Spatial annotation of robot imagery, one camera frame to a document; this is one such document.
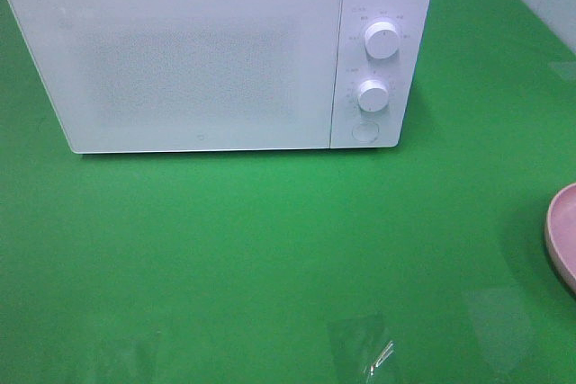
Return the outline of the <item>round white door button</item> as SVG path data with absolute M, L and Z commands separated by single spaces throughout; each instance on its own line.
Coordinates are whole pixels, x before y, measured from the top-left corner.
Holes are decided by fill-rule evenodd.
M 372 143 L 379 135 L 379 125 L 373 121 L 361 121 L 352 129 L 353 138 L 361 143 Z

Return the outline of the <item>pink round plate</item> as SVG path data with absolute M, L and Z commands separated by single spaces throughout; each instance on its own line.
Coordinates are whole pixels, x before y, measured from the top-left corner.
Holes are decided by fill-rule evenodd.
M 563 187 L 551 199 L 544 237 L 554 269 L 575 294 L 575 183 Z

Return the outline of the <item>lower white round knob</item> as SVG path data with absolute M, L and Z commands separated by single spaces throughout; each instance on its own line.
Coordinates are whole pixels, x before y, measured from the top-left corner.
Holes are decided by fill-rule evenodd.
M 385 83 L 366 80 L 358 87 L 357 101 L 364 112 L 379 112 L 389 103 L 390 95 Z

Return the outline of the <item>upper white round knob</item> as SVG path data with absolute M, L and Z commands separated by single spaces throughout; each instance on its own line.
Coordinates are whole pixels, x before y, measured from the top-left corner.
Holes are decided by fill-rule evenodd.
M 364 32 L 365 51 L 377 60 L 393 56 L 398 51 L 400 42 L 396 25 L 387 20 L 372 23 Z

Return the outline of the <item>white round knob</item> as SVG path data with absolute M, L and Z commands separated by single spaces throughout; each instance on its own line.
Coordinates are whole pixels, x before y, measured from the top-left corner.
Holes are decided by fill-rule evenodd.
M 379 112 L 389 103 L 390 95 L 385 83 L 366 80 L 358 87 L 357 101 L 364 112 Z
M 372 23 L 364 32 L 365 51 L 377 60 L 393 56 L 398 51 L 400 42 L 396 25 L 387 20 Z

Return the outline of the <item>white microwave door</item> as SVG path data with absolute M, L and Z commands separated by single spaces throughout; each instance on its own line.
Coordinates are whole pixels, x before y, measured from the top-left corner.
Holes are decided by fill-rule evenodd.
M 340 0 L 8 0 L 80 154 L 324 148 Z

